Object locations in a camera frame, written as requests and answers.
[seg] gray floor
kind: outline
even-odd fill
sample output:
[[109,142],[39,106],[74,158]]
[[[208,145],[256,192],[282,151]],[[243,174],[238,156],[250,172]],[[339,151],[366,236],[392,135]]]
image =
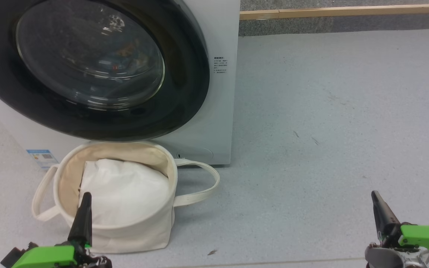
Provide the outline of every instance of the gray floor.
[[[429,0],[242,0],[241,10],[429,4]],[[429,14],[242,20],[240,36],[429,29]]]
[[[114,267],[364,267],[371,190],[429,224],[429,30],[240,38],[232,159],[219,192],[175,211],[167,248]],[[42,175],[0,123],[0,260],[67,236],[31,217]],[[181,170],[177,193],[203,175]]]

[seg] white fabric basket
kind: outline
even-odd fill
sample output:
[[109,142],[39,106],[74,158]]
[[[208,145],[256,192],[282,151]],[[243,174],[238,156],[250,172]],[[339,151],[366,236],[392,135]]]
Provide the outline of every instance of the white fabric basket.
[[[92,249],[97,253],[127,253],[165,248],[170,239],[174,222],[174,207],[190,205],[207,199],[219,184],[219,174],[211,166],[187,159],[173,159],[170,152],[151,142],[136,143],[89,143],[71,151],[59,165],[52,166],[32,200],[32,215],[40,221],[48,221],[61,214],[69,226],[72,225],[79,204],[79,186],[85,161],[115,159],[143,163],[168,177],[169,194],[164,205],[143,220],[124,226],[92,225]],[[179,195],[177,188],[177,166],[199,166],[214,178],[214,185],[204,191]],[[55,206],[41,213],[41,202],[54,180]]]

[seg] front-loading washing machine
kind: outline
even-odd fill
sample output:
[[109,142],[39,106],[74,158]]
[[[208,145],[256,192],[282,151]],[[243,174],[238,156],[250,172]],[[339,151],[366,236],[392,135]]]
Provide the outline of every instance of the front-loading washing machine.
[[0,0],[0,120],[43,168],[88,141],[230,163],[239,0]]

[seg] wooden strip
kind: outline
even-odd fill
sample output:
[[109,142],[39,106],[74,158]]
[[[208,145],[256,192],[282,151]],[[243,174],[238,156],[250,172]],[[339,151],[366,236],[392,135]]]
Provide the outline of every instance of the wooden strip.
[[429,13],[429,4],[366,7],[320,7],[311,9],[254,10],[240,12],[240,20],[283,19],[288,17],[336,17]]
[[267,20],[279,18],[279,10],[241,11],[239,20]]

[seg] white fabric in basket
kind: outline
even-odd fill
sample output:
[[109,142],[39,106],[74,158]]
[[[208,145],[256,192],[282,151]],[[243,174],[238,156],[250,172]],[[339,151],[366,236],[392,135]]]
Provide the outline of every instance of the white fabric in basket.
[[163,207],[168,178],[141,163],[100,159],[86,161],[79,205],[92,194],[92,223],[119,226],[138,222]]

